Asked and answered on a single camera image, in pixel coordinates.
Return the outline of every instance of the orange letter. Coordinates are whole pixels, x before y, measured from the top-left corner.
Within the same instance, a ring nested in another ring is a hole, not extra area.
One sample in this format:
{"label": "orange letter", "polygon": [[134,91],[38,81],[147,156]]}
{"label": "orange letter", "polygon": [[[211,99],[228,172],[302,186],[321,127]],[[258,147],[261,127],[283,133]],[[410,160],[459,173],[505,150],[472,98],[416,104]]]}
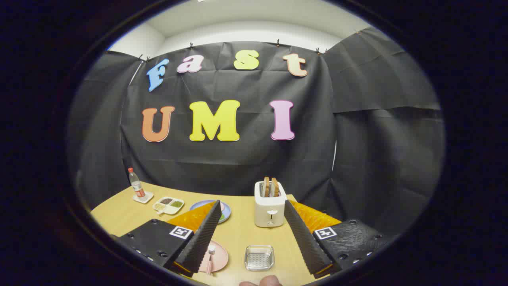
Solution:
{"label": "orange letter", "polygon": [[160,142],[169,134],[169,121],[171,120],[171,113],[175,110],[172,106],[164,106],[161,108],[162,112],[162,126],[161,130],[157,133],[153,131],[153,116],[157,113],[157,108],[147,108],[143,110],[143,137],[148,142]]}
{"label": "orange letter", "polygon": [[282,57],[283,60],[288,62],[288,70],[295,76],[306,76],[307,71],[300,69],[300,63],[305,64],[305,59],[298,57],[297,53],[288,54]]}

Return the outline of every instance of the letter m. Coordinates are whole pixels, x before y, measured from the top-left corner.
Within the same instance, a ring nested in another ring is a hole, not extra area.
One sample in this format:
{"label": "letter m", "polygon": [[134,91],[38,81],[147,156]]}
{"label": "letter m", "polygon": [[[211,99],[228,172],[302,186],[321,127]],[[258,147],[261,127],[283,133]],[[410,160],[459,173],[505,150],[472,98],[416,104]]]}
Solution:
{"label": "letter m", "polygon": [[203,141],[205,139],[205,135],[201,130],[201,126],[203,126],[208,139],[213,140],[220,126],[217,139],[220,141],[238,141],[240,139],[240,135],[236,133],[236,109],[238,107],[240,107],[239,101],[225,100],[213,115],[206,102],[191,103],[189,108],[193,111],[193,127],[189,138],[192,141]]}

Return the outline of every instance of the plastic bottle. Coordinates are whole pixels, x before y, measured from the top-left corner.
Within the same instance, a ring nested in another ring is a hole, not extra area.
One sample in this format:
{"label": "plastic bottle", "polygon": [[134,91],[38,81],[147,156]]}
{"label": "plastic bottle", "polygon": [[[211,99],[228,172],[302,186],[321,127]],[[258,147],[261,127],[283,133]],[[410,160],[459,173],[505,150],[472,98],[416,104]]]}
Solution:
{"label": "plastic bottle", "polygon": [[138,176],[136,173],[134,173],[133,168],[129,168],[129,181],[131,182],[132,187],[134,188],[134,191],[136,192],[136,195],[138,196],[138,199],[140,201],[145,201],[145,191],[143,190],[143,187],[141,187],[141,182],[139,181]]}

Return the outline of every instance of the yellow letter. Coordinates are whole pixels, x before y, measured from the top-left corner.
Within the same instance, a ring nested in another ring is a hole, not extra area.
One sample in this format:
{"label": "yellow letter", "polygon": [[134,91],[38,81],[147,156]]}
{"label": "yellow letter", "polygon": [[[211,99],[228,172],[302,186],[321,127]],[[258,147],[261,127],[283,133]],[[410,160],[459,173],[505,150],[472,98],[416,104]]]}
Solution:
{"label": "yellow letter", "polygon": [[201,132],[201,126],[203,126],[208,139],[213,140],[220,126],[217,139],[220,141],[238,141],[240,135],[236,133],[236,109],[239,107],[239,101],[225,100],[213,115],[206,102],[196,101],[191,103],[189,108],[193,111],[193,123],[192,134],[189,138],[192,141],[203,141],[205,139],[205,135]]}
{"label": "yellow letter", "polygon": [[237,70],[253,70],[258,67],[259,61],[256,59],[259,53],[254,50],[241,50],[236,53],[237,61],[233,63]]}

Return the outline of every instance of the red label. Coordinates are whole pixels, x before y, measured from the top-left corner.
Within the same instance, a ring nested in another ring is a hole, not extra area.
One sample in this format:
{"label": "red label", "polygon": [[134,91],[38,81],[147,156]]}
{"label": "red label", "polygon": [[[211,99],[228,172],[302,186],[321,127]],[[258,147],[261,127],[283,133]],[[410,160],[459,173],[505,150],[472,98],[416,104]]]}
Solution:
{"label": "red label", "polygon": [[141,188],[141,189],[136,191],[136,194],[138,195],[138,197],[144,197],[145,196],[145,191],[143,191],[143,188]]}

